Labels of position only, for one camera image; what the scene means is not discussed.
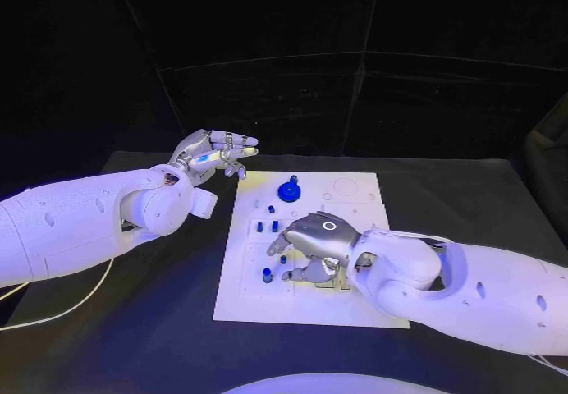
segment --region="small blue piece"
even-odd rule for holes
[[[265,283],[269,283],[272,281],[272,271],[269,270],[269,268],[262,269],[262,281]]]
[[[301,189],[298,187],[298,177],[292,175],[289,182],[282,183],[278,188],[278,197],[287,203],[292,203],[300,198]]]

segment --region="table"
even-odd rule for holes
[[[115,152],[104,172],[168,153]],[[496,246],[568,267],[568,252],[504,160],[258,156],[251,170],[376,172],[390,228]],[[236,179],[217,174],[212,218],[115,259],[101,289],[63,318],[0,332],[0,392],[219,393],[292,373],[363,373],[447,392],[566,392],[568,379],[522,355],[412,323],[411,330],[215,322]],[[106,264],[36,282],[8,323],[70,307]]]

